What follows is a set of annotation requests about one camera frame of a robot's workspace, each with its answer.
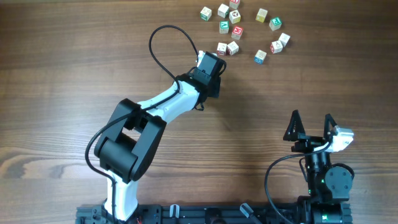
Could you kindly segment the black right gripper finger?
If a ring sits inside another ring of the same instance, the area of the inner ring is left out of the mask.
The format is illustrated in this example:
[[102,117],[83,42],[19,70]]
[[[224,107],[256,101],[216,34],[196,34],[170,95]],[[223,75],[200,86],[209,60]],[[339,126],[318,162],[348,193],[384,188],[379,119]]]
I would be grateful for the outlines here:
[[337,125],[335,120],[333,119],[331,114],[326,114],[325,115],[325,123],[324,123],[324,132],[323,132],[323,138],[324,139],[330,139],[330,135],[333,132],[333,128]]
[[305,138],[305,129],[298,110],[292,112],[289,125],[283,136],[284,141],[299,141]]

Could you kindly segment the blue-sided bee block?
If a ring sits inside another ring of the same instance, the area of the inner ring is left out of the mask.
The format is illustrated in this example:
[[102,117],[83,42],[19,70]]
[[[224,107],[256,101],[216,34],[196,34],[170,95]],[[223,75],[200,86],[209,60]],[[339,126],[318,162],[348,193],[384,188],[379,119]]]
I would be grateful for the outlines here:
[[263,64],[267,53],[263,50],[258,50],[254,56],[254,61],[258,64]]

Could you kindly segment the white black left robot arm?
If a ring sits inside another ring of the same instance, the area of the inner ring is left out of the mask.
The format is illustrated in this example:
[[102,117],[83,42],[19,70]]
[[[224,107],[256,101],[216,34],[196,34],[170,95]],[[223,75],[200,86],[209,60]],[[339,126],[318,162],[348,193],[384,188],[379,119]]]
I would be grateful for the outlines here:
[[135,103],[118,103],[107,125],[99,131],[94,155],[108,179],[108,197],[102,216],[111,223],[128,221],[136,209],[139,179],[156,154],[165,127],[190,110],[202,110],[207,98],[217,98],[226,62],[200,52],[197,65],[175,77],[159,95]]

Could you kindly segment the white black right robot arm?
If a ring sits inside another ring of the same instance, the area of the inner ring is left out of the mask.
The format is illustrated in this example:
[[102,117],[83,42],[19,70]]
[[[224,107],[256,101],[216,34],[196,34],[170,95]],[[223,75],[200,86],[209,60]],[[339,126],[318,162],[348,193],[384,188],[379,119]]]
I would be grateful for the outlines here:
[[308,185],[309,196],[300,196],[289,218],[293,223],[353,223],[349,192],[353,186],[354,170],[342,163],[333,164],[330,155],[346,149],[354,132],[337,125],[330,114],[325,116],[322,136],[305,134],[297,110],[292,112],[283,140],[294,142],[292,152],[304,154],[300,166]]

